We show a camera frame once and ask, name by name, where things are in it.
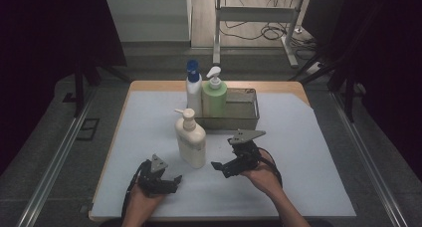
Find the human hand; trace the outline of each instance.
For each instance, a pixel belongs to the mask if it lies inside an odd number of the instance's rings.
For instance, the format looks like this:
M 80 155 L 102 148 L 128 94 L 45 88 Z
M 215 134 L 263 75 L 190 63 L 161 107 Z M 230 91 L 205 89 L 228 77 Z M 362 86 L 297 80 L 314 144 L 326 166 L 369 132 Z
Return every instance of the human hand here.
M 139 227 L 154 212 L 165 195 L 148 197 L 137 184 L 137 180 L 130 190 L 129 202 L 123 220 L 123 227 Z
M 260 153 L 262 157 L 274 163 L 273 159 L 266 151 L 260 149 Z M 283 191 L 282 185 L 276 174 L 270 166 L 262 161 L 259 162 L 257 168 L 243 171 L 241 175 L 248 177 L 255 187 L 267 194 L 270 198 L 273 197 L 275 193 Z

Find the metal box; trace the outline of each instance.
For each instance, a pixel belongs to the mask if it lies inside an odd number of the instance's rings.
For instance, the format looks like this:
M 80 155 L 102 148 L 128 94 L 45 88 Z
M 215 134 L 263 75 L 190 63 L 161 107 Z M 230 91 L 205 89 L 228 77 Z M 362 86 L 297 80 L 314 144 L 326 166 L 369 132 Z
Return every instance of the metal box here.
M 205 129 L 255 129 L 260 113 L 254 89 L 227 89 L 226 110 L 222 117 L 196 117 Z

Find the white wall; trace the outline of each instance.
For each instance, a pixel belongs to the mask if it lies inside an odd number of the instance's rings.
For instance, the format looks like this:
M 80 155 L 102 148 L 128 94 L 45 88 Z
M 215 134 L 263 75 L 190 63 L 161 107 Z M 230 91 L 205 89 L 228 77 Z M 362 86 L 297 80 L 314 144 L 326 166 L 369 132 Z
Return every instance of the white wall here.
M 190 41 L 191 0 L 106 0 L 121 42 Z

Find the pump bottle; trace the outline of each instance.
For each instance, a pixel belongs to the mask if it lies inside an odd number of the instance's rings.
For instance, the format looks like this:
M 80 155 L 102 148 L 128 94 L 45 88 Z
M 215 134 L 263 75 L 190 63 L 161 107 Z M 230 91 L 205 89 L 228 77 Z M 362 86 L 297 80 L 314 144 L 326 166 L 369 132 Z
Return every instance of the pump bottle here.
M 202 77 L 198 71 L 198 62 L 190 60 L 186 66 L 187 107 L 195 111 L 195 116 L 202 116 Z
M 201 168 L 205 165 L 205 130 L 196 123 L 193 109 L 176 111 L 183 114 L 175 124 L 180 155 L 193 168 Z
M 220 67 L 211 68 L 207 78 L 211 78 L 202 87 L 202 114 L 207 117 L 223 117 L 227 99 L 227 85 L 218 76 Z

